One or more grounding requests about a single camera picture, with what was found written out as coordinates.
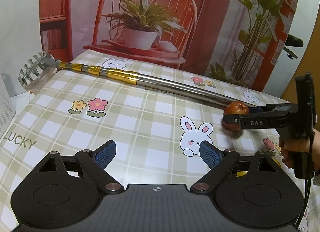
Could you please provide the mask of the person right hand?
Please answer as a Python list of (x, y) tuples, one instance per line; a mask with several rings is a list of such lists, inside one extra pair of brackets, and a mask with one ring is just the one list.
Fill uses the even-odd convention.
[[(319, 171), (320, 168), (320, 135), (319, 131), (316, 129), (313, 130), (315, 133), (313, 144), (312, 144), (312, 162), (313, 170), (315, 172)], [(281, 148), (281, 155), (283, 157), (282, 162), (288, 168), (295, 168), (293, 163), (293, 153), (294, 152), (309, 152), (310, 149), (310, 140), (305, 139), (296, 139), (296, 140), (287, 140), (283, 141), (279, 139), (279, 147)]]

